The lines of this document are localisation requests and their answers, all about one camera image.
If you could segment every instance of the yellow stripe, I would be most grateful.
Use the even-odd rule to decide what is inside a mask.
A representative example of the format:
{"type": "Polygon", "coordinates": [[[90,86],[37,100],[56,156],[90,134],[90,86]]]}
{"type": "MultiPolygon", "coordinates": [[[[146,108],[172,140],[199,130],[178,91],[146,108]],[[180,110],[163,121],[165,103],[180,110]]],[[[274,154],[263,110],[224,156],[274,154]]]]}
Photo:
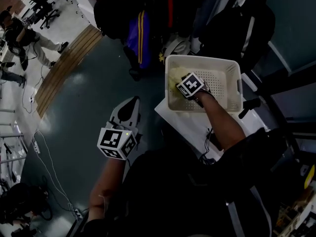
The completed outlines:
{"type": "Polygon", "coordinates": [[[140,63],[140,15],[142,13],[140,12],[138,14],[138,63],[140,63]]]}
{"type": "Polygon", "coordinates": [[[142,13],[142,36],[141,36],[141,49],[140,49],[140,63],[139,64],[142,64],[143,63],[143,39],[144,39],[144,15],[145,15],[145,11],[143,10],[143,13],[142,13]]]}

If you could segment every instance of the white plastic basket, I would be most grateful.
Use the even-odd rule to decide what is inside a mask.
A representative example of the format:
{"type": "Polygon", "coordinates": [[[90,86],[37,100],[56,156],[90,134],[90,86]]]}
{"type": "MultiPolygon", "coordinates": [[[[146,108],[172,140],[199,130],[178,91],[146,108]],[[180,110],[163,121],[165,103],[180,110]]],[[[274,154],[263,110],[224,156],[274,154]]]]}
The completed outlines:
{"type": "Polygon", "coordinates": [[[241,75],[236,61],[202,56],[169,55],[165,67],[165,96],[169,109],[176,112],[205,112],[195,101],[189,101],[170,89],[168,82],[170,69],[182,67],[202,78],[210,87],[212,95],[228,113],[242,111],[241,75]]]}

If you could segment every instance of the shoe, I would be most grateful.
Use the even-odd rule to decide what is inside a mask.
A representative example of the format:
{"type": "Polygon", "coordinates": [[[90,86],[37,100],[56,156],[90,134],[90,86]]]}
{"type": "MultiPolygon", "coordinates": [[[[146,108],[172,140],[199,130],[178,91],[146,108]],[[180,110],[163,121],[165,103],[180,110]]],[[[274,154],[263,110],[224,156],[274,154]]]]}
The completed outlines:
{"type": "Polygon", "coordinates": [[[56,64],[56,62],[55,62],[55,61],[52,61],[52,62],[50,63],[49,69],[52,69],[55,64],[56,64]]]}
{"type": "Polygon", "coordinates": [[[61,44],[61,49],[60,49],[60,51],[58,51],[58,52],[59,52],[59,53],[62,53],[62,52],[65,50],[65,48],[68,46],[68,44],[69,44],[69,42],[62,43],[62,44],[61,44]]]}
{"type": "Polygon", "coordinates": [[[19,87],[22,86],[22,89],[24,89],[25,83],[26,83],[26,78],[25,77],[21,77],[21,78],[22,78],[22,82],[19,83],[19,87]]]}

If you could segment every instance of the wooden ramp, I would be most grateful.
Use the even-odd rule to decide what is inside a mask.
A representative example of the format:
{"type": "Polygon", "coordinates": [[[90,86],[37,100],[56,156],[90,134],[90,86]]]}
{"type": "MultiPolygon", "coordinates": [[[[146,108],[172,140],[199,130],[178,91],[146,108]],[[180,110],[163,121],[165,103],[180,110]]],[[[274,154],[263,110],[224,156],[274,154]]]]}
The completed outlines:
{"type": "Polygon", "coordinates": [[[89,25],[71,43],[69,48],[63,52],[35,95],[35,100],[38,105],[37,112],[41,118],[63,85],[65,79],[101,38],[101,32],[92,25],[89,25]]]}

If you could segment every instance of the gray pants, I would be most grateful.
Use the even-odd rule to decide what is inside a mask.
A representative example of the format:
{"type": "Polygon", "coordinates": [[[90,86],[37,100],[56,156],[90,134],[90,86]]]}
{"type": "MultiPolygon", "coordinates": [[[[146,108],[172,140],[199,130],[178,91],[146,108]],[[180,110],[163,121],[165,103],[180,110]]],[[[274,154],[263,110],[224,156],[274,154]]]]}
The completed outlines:
{"type": "Polygon", "coordinates": [[[2,80],[7,80],[7,81],[15,81],[17,83],[22,83],[23,82],[23,77],[19,76],[15,73],[9,72],[9,71],[2,71],[2,80]]]}
{"type": "Polygon", "coordinates": [[[42,47],[53,51],[59,51],[61,49],[61,44],[54,44],[50,39],[45,38],[37,32],[35,40],[35,42],[30,44],[29,52],[37,56],[37,59],[42,65],[50,67],[50,60],[47,59],[42,47]]]}

